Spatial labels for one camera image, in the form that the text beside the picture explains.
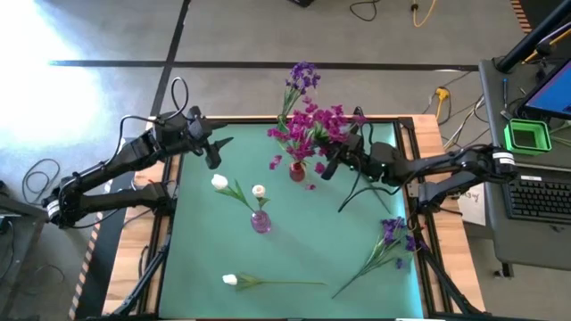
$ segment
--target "green box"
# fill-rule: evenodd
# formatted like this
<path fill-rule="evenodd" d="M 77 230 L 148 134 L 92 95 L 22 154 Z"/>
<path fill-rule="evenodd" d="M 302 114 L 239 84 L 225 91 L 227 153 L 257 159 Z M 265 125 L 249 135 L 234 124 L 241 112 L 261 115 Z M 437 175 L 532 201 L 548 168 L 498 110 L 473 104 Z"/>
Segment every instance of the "green box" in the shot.
<path fill-rule="evenodd" d="M 513 153 L 539 155 L 551 150 L 549 130 L 542 121 L 511 119 L 503 133 L 506 148 Z"/>

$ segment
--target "glass vase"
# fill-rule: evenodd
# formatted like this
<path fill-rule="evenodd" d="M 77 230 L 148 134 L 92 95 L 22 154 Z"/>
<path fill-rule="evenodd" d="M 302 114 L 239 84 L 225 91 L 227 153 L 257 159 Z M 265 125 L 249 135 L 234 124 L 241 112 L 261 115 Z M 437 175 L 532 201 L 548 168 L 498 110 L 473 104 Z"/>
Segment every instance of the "glass vase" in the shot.
<path fill-rule="evenodd" d="M 252 222 L 253 230 L 260 234 L 265 234 L 271 230 L 271 220 L 265 210 L 256 210 L 252 213 L 250 221 Z"/>
<path fill-rule="evenodd" d="M 301 182 L 305 178 L 305 167 L 300 161 L 295 161 L 289 166 L 289 177 L 294 182 Z"/>

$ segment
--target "white tulip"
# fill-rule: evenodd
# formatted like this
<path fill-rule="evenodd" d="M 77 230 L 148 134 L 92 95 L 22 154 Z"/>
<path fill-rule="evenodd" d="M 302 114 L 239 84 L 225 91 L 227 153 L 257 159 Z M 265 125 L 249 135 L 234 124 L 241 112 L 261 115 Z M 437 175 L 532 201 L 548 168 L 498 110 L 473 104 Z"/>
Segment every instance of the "white tulip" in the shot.
<path fill-rule="evenodd" d="M 252 194 L 257 198 L 264 197 L 264 195 L 266 194 L 266 187 L 262 185 L 256 185 L 252 189 Z"/>
<path fill-rule="evenodd" d="M 235 275 L 226 275 L 222 276 L 222 281 L 228 285 L 236 285 L 238 284 L 238 279 Z"/>
<path fill-rule="evenodd" d="M 211 182 L 217 190 L 225 189 L 228 187 L 228 180 L 222 175 L 214 174 Z"/>

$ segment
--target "black metal frame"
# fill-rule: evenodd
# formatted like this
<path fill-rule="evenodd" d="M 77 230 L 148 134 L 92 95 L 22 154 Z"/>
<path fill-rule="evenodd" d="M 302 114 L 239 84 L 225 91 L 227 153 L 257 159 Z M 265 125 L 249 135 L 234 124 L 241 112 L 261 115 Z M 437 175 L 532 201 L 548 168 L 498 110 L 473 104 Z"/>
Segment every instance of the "black metal frame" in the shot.
<path fill-rule="evenodd" d="M 223 118 L 223 117 L 221 117 L 221 118 L 216 118 L 216 120 L 219 120 L 219 121 L 222 121 L 222 122 L 225 122 L 228 124 L 275 124 L 275 123 L 277 123 L 276 119 L 272 118 L 271 116 L 268 116 L 267 118 L 259 118 L 259 119 L 254 119 L 254 118 L 248 119 L 247 117 L 244 117 L 244 118 Z M 407 134 L 409 135 L 409 140 L 410 140 L 410 148 L 412 150 L 413 157 L 415 159 L 420 158 L 420 151 L 418 149 L 418 141 L 416 138 L 416 132 L 414 129 L 414 123 L 413 123 L 412 118 L 396 118 L 396 117 L 395 118 L 371 118 L 370 120 L 373 123 L 391 123 L 391 124 L 393 124 L 395 141 L 396 141 L 396 148 L 401 152 L 402 157 L 406 157 L 406 151 L 404 149 L 404 140 L 403 140 L 403 134 L 402 134 L 401 130 L 402 129 L 407 130 Z M 184 160 L 184 158 L 181 157 L 180 164 L 178 167 L 177 184 L 180 183 L 180 176 L 181 176 L 181 171 L 182 171 L 182 167 L 183 167 L 183 160 Z M 170 168 L 171 168 L 171 162 L 169 161 L 168 163 L 165 163 L 165 167 L 164 167 L 164 171 L 163 171 L 163 180 L 168 179 L 168 177 L 170 175 Z M 409 205 L 408 206 L 408 209 L 409 209 L 408 214 L 411 215 L 411 212 L 415 209 L 416 198 L 409 197 L 408 194 L 406 193 L 406 191 L 403 191 L 403 192 L 405 193 L 405 195 L 404 195 L 405 200 L 408 201 L 408 205 Z M 173 220 L 174 220 L 174 213 L 171 214 L 169 217 L 170 227 L 172 227 Z M 433 254 L 437 258 L 438 264 L 442 265 L 442 263 L 443 263 L 442 253 L 440 250 L 440 246 L 438 245 L 438 236 L 436 235 L 436 226 L 434 224 L 434 218 L 432 218 L 432 216 L 426 217 L 426 226 L 428 228 L 428 233 L 429 233 L 430 240 L 431 240 L 430 242 L 433 246 Z M 161 230 L 161 219 L 158 218 L 158 216 L 157 216 L 157 217 L 155 217 L 155 221 L 153 222 L 153 232 L 151 235 L 151 242 L 150 242 L 149 248 L 153 247 L 154 249 L 157 249 L 158 242 L 159 242 L 158 233 L 160 230 Z M 151 255 L 151 252 L 149 252 L 147 260 L 148 261 L 152 260 L 153 256 L 154 255 Z M 166 260 L 168 260 L 168 257 L 169 257 L 169 254 L 167 253 L 166 254 Z M 418 265 L 419 265 L 419 271 L 418 272 L 420 273 L 420 279 L 422 281 L 423 293 L 424 293 L 425 301 L 426 301 L 426 309 L 427 309 L 428 315 L 430 316 L 434 313 L 437 313 L 438 311 L 436 311 L 436 307 L 434 304 L 434 295 L 433 295 L 432 286 L 430 283 L 430 276 L 428 274 L 428 265 L 422 256 L 417 256 L 417 259 L 418 259 Z M 161 276 L 159 279 L 159 289 L 158 289 L 157 301 L 155 303 L 155 310 L 156 311 L 159 310 L 160 303 L 161 303 L 161 288 L 162 288 L 164 273 L 165 273 L 165 269 L 166 269 L 165 268 L 166 267 L 166 260 L 165 260 L 165 264 L 163 265 L 163 269 L 161 271 Z M 452 309 L 451 309 L 450 296 L 444 290 L 443 284 L 440 284 L 440 289 L 441 289 L 441 295 L 443 296 L 443 301 L 449 302 L 448 305 L 444 304 L 444 312 L 445 313 L 451 313 Z M 146 291 L 148 291 L 148 289 L 145 290 L 145 295 L 142 297 L 142 300 L 139 302 L 139 305 L 137 308 L 138 314 L 145 313 L 146 301 L 148 298 L 148 293 Z M 155 313 L 155 314 L 152 314 L 150 316 L 158 317 L 158 314 Z"/>

